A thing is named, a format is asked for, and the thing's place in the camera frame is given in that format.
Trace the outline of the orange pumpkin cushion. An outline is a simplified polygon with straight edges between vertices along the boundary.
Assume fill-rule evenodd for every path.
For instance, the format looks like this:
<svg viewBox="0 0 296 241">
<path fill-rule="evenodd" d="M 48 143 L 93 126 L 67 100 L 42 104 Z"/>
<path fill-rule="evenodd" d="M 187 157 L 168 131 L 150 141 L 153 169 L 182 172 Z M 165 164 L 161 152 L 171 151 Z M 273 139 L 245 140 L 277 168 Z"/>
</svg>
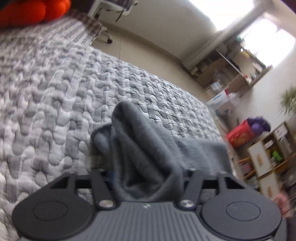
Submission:
<svg viewBox="0 0 296 241">
<path fill-rule="evenodd" d="M 65 15 L 70 7 L 70 0 L 1 1 L 1 28 L 50 22 Z"/>
</svg>

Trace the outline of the grey checkered blanket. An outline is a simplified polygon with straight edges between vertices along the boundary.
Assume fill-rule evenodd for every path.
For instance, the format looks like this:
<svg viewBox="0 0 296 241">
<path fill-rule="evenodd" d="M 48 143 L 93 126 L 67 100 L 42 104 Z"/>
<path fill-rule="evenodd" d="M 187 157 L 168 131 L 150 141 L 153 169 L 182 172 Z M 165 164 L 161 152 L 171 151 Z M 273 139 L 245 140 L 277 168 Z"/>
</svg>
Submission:
<svg viewBox="0 0 296 241">
<path fill-rule="evenodd" d="M 90 46 L 102 33 L 102 24 L 84 13 L 70 11 L 66 17 L 62 33 L 66 40 Z"/>
</svg>

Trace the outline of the white wooden side cabinet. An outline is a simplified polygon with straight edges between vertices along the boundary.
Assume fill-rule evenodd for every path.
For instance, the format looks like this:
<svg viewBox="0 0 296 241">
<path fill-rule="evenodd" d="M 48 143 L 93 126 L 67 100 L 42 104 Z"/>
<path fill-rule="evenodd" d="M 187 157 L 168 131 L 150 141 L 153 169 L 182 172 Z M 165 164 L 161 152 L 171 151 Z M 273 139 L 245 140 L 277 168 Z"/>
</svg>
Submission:
<svg viewBox="0 0 296 241">
<path fill-rule="evenodd" d="M 295 136 L 283 122 L 251 145 L 248 157 L 238 161 L 243 181 L 269 199 L 295 185 Z"/>
</svg>

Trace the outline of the white blue cardboard box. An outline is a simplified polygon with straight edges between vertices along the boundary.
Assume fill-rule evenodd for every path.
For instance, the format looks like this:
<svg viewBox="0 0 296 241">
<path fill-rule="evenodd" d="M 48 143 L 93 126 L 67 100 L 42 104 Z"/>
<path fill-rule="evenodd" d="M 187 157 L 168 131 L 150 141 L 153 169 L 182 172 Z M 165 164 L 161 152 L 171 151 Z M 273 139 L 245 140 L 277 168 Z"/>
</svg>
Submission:
<svg viewBox="0 0 296 241">
<path fill-rule="evenodd" d="M 234 109 L 237 101 L 236 93 L 228 93 L 223 90 L 215 97 L 206 102 L 207 107 L 216 115 L 227 115 Z"/>
</svg>

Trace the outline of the wooden desk shelf unit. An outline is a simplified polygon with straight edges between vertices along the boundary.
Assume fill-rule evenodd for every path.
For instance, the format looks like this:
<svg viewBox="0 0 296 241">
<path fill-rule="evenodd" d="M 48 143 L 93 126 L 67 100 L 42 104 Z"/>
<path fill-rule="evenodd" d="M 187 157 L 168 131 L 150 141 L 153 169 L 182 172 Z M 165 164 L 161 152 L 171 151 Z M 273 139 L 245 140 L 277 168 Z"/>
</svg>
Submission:
<svg viewBox="0 0 296 241">
<path fill-rule="evenodd" d="M 237 36 L 210 52 L 190 73 L 205 88 L 206 94 L 214 97 L 223 90 L 243 95 L 271 68 L 252 54 Z"/>
</svg>

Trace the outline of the grey white quilted bedspread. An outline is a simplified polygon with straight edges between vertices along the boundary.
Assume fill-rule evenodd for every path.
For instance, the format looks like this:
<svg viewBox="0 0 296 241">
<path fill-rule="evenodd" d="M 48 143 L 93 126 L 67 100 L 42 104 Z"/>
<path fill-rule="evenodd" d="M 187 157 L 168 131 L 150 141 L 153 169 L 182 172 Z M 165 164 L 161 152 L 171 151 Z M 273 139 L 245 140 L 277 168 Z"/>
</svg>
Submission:
<svg viewBox="0 0 296 241">
<path fill-rule="evenodd" d="M 91 133 L 129 100 L 177 137 L 222 139 L 208 108 L 181 88 L 63 37 L 67 17 L 1 31 L 1 240 L 13 208 L 64 172 L 100 162 Z"/>
</svg>

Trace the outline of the grey knitted cat sweater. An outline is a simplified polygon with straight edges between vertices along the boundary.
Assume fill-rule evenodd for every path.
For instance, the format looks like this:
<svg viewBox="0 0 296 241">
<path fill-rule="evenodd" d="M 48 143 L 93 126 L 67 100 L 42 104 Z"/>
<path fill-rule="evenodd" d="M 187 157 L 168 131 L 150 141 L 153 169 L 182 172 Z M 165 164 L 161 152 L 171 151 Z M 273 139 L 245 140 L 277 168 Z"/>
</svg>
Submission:
<svg viewBox="0 0 296 241">
<path fill-rule="evenodd" d="M 232 171 L 223 143 L 176 137 L 128 100 L 116 105 L 111 122 L 94 130 L 91 139 L 112 162 L 113 190 L 122 201 L 178 200 L 186 171 Z"/>
</svg>

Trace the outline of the red patterned basket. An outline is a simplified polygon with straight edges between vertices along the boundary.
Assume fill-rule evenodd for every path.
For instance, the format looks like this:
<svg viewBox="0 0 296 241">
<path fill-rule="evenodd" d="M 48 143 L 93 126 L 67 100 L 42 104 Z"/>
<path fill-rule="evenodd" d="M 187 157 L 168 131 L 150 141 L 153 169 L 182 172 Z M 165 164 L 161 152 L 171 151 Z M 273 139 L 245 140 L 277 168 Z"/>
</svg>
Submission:
<svg viewBox="0 0 296 241">
<path fill-rule="evenodd" d="M 234 148 L 240 147 L 255 137 L 250 124 L 244 120 L 240 125 L 226 134 L 227 140 Z"/>
</svg>

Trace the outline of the right beige curtain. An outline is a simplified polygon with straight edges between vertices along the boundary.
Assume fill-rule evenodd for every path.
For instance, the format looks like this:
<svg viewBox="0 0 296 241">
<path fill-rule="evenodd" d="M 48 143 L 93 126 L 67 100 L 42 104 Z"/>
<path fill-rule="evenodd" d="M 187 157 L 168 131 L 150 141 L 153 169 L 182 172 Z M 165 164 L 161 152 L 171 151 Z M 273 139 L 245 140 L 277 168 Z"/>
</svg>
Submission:
<svg viewBox="0 0 296 241">
<path fill-rule="evenodd" d="M 247 27 L 253 24 L 264 12 L 274 7 L 273 1 L 256 1 L 255 7 L 241 20 L 231 24 L 225 30 L 217 32 L 208 42 L 202 45 L 198 50 L 193 51 L 185 60 L 182 61 L 183 66 L 187 70 L 191 70 L 201 60 L 207 57 L 220 44 L 229 40 L 231 37 L 239 35 Z"/>
</svg>

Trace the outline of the green potted plant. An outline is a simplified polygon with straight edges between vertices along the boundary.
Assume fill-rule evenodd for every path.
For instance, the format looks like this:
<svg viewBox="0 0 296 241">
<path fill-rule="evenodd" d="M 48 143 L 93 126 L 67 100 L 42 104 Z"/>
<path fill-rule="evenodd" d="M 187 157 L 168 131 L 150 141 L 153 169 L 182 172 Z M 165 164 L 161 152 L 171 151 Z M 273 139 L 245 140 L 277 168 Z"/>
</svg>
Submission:
<svg viewBox="0 0 296 241">
<path fill-rule="evenodd" d="M 291 86 L 280 95 L 280 107 L 284 114 L 296 112 L 296 87 Z"/>
</svg>

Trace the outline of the white office chair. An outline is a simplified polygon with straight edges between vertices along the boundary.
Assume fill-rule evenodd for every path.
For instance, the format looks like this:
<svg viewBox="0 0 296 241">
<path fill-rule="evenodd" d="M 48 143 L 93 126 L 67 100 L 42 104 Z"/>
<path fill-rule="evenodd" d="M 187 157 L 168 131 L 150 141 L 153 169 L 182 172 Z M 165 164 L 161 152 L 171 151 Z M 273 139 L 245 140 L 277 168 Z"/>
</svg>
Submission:
<svg viewBox="0 0 296 241">
<path fill-rule="evenodd" d="M 96 20 L 100 25 L 100 34 L 103 33 L 107 37 L 107 44 L 112 44 L 113 40 L 110 36 L 108 29 L 106 26 L 103 25 L 103 23 L 99 20 L 99 17 L 102 13 L 102 11 L 106 12 L 114 12 L 118 14 L 118 17 L 116 18 L 116 22 L 119 21 L 119 19 L 122 16 L 127 16 L 132 8 L 134 6 L 138 5 L 138 1 L 136 0 L 124 0 L 124 1 L 104 1 L 104 0 L 95 0 L 93 1 L 90 9 L 87 12 L 88 17 L 92 18 L 93 20 Z"/>
</svg>

